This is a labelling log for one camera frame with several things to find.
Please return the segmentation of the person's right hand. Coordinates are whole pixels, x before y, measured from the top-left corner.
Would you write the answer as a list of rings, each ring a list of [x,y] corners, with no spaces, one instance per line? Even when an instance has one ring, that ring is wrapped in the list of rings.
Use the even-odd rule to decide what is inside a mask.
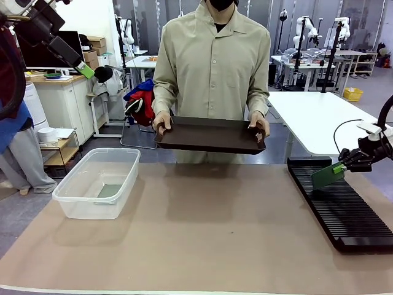
[[[171,115],[169,112],[160,111],[154,119],[153,128],[160,135],[163,136],[165,132],[171,130]]]

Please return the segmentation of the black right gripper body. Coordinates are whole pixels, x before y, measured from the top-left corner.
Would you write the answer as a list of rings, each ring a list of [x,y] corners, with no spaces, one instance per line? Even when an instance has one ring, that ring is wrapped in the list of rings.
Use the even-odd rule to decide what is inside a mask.
[[[358,145],[371,162],[379,162],[383,159],[392,160],[392,143],[383,132],[358,139]]]

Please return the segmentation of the person's left hand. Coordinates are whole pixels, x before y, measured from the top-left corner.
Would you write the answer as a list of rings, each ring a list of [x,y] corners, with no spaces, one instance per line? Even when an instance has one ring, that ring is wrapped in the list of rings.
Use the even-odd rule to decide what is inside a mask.
[[[264,115],[259,112],[255,111],[250,116],[250,124],[248,129],[256,130],[256,139],[257,142],[262,142],[265,140],[266,137],[270,136],[270,124],[264,117]]]

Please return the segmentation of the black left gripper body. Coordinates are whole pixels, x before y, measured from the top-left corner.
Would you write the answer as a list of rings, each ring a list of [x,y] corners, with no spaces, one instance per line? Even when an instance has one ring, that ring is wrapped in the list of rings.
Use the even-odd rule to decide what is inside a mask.
[[[55,4],[56,1],[36,1],[27,14],[28,20],[15,25],[18,41],[23,40],[30,46],[50,45],[65,24]]]

